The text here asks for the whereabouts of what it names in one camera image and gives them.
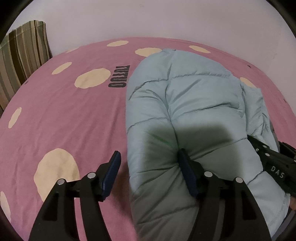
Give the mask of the light blue quilted puffer jacket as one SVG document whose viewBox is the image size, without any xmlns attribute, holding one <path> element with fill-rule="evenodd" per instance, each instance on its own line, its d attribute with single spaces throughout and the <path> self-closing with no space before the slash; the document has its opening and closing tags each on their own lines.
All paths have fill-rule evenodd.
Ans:
<svg viewBox="0 0 296 241">
<path fill-rule="evenodd" d="M 278 144 L 262 93 L 203 56 L 166 49 L 145 58 L 126 94 L 130 207 L 139 240 L 186 240 L 198 213 L 176 154 L 219 178 L 241 177 L 269 232 L 287 215 L 290 195 L 262 168 L 248 141 Z"/>
</svg>

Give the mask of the striped fabric headboard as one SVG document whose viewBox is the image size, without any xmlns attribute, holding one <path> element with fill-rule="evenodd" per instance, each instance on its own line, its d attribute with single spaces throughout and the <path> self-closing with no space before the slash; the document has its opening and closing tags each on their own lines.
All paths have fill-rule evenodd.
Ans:
<svg viewBox="0 0 296 241">
<path fill-rule="evenodd" d="M 1 42 L 1 113 L 25 81 L 51 58 L 44 21 L 26 22 L 4 37 Z"/>
</svg>

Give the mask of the pink polka dot bed sheet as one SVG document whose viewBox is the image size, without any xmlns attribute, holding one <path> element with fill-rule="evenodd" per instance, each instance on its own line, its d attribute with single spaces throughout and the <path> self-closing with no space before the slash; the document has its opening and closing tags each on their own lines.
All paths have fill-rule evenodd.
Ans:
<svg viewBox="0 0 296 241">
<path fill-rule="evenodd" d="M 259 89 L 276 141 L 295 144 L 295 116 L 271 80 L 226 52 L 193 42 L 130 38 L 53 57 L 18 90 L 1 117 L 1 207 L 24 240 L 60 178 L 77 181 L 121 152 L 111 195 L 101 204 L 113 240 L 139 240 L 130 207 L 126 94 L 135 69 L 163 50 L 194 53 Z"/>
</svg>

